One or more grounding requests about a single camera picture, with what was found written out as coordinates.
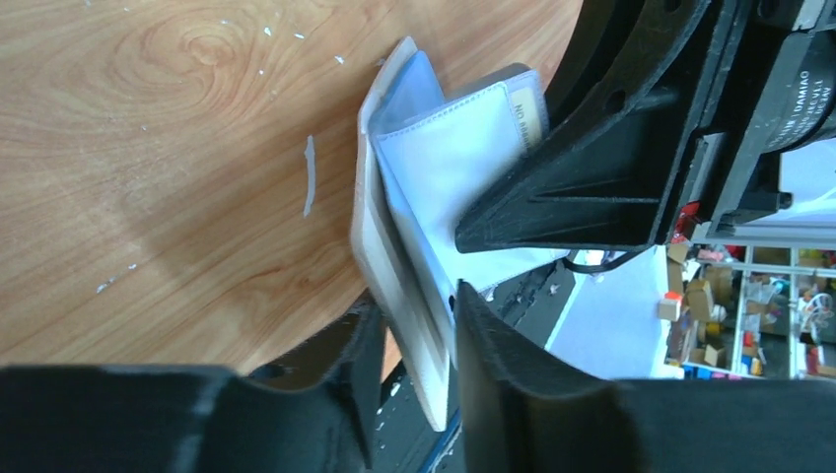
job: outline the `shelving unit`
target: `shelving unit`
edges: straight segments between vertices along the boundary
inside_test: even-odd
[[[700,260],[701,264],[711,264],[718,267],[728,267],[742,273],[740,295],[737,301],[737,314],[734,325],[733,345],[731,347],[730,370],[734,373],[745,373],[742,363],[744,320],[747,316],[746,284],[750,284],[753,273],[769,273],[788,275],[790,280],[790,309],[788,313],[789,330],[787,342],[789,346],[788,372],[787,377],[795,379],[800,377],[805,368],[803,345],[800,344],[802,320],[799,318],[799,276],[821,276],[836,278],[836,269],[812,268],[799,266],[800,253],[798,248],[790,248],[789,265],[761,264],[753,262],[754,246],[747,246],[743,262],[739,261],[707,261]]]

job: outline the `black plastic part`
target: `black plastic part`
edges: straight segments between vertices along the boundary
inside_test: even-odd
[[[626,252],[624,254],[621,254],[620,256],[618,256],[617,258],[615,258],[612,261],[607,261],[606,263],[592,264],[592,265],[578,264],[578,263],[572,261],[572,259],[570,259],[568,257],[563,258],[561,261],[563,262],[563,265],[566,267],[566,269],[568,269],[569,271],[572,271],[574,273],[599,274],[599,273],[605,273],[607,271],[612,271],[613,269],[617,269],[622,264],[630,261],[631,259],[635,258],[636,256],[638,256],[640,254],[642,254],[641,251]]]
[[[493,311],[509,326],[531,340],[544,346],[560,313],[572,294],[575,278],[563,269],[561,262],[537,268],[518,278],[506,281],[494,291],[489,303]],[[383,384],[387,400],[378,414],[375,438],[376,473],[416,473],[430,458],[433,447],[442,434],[433,432],[416,400],[409,377],[394,373],[393,379]],[[392,383],[399,389],[392,397]],[[451,371],[448,414],[458,411],[458,384],[456,371]],[[449,455],[443,457],[437,473],[463,473],[463,435],[452,446]]]
[[[746,208],[761,156],[836,135],[834,4],[767,19],[755,0],[584,2],[545,95],[554,128],[474,201],[456,247],[637,251],[670,242],[689,202],[713,231],[774,213]]]
[[[382,363],[372,305],[258,370],[260,381],[209,367],[7,368],[0,471],[361,471]]]
[[[834,383],[597,379],[522,337],[470,285],[457,293],[468,471],[833,469]]]
[[[703,109],[691,104],[708,93],[701,79],[720,57],[714,28],[692,37],[708,10],[707,0],[584,2],[546,91],[556,127],[465,213],[457,248],[641,250],[656,241],[682,131]],[[689,40],[693,57],[674,64]]]

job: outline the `wooden table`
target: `wooden table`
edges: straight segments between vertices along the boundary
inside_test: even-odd
[[[550,78],[580,0],[0,2],[0,363],[247,372],[343,313],[356,113],[411,34]],[[304,150],[315,148],[315,197]]]

